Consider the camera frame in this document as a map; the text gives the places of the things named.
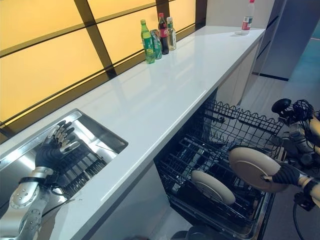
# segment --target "kitchen counter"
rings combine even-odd
[[[75,108],[129,143],[48,221],[51,240],[81,239],[264,33],[238,30],[205,26],[155,64],[136,65],[0,145],[4,153]]]

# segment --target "yellow backlit window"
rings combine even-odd
[[[149,30],[157,29],[157,7],[150,7],[98,24],[102,39],[113,63],[143,49],[141,19],[145,19]]]
[[[95,19],[155,3],[156,0],[88,0]]]
[[[173,17],[173,27],[179,31],[196,19],[196,0],[175,0],[169,2],[170,16]]]
[[[85,29],[0,58],[0,121],[103,69]]]
[[[81,23],[73,0],[0,0],[0,50]]]

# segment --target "white plate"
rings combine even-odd
[[[191,172],[191,181],[210,199],[219,200],[227,205],[233,204],[236,201],[235,195],[229,188],[205,172],[193,170]]]
[[[229,153],[229,164],[232,170],[247,184],[264,192],[277,193],[288,187],[287,184],[267,182],[262,176],[273,176],[280,165],[257,150],[248,147],[237,147]]]

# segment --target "dishwasher rack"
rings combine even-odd
[[[236,146],[257,149],[273,158],[280,151],[276,137],[283,123],[222,102],[205,102],[186,123],[185,131],[170,151],[154,159],[171,204],[201,219],[220,226],[239,238],[248,238],[255,229],[266,193],[246,184],[229,166],[229,151]],[[226,205],[208,198],[191,181],[191,172],[205,172],[235,196]]]
[[[60,189],[61,193],[54,191],[53,194],[65,196],[67,199],[75,195],[107,165],[83,140],[77,141],[80,143],[79,147],[65,155],[57,166],[59,174],[54,188]]]

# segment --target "robot finger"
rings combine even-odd
[[[67,136],[63,141],[62,141],[62,144],[61,146],[64,147],[66,146],[67,144],[71,143],[73,140],[75,140],[76,136],[74,135],[69,135]]]
[[[55,133],[57,130],[60,128],[60,126],[56,125],[52,128],[52,130],[49,132],[47,137],[44,139],[43,144],[49,144],[54,138],[55,138]]]
[[[60,144],[60,146],[62,146],[62,143],[64,142],[64,140],[66,139],[66,137],[72,133],[75,130],[74,127],[71,127],[69,129],[67,129],[66,131],[62,132],[58,138],[58,143]]]
[[[68,122],[68,123],[66,123],[66,124],[63,124],[63,125],[59,128],[59,130],[57,131],[57,133],[56,133],[56,135],[55,135],[55,138],[58,139],[58,142],[59,142],[59,139],[60,139],[61,135],[64,133],[64,131],[65,131],[68,127],[71,126],[71,124],[72,124],[71,122]]]
[[[80,143],[78,141],[75,141],[73,143],[69,143],[65,146],[60,147],[60,152],[62,154],[67,154],[67,153],[71,152],[72,150],[75,150],[79,146],[80,146]]]

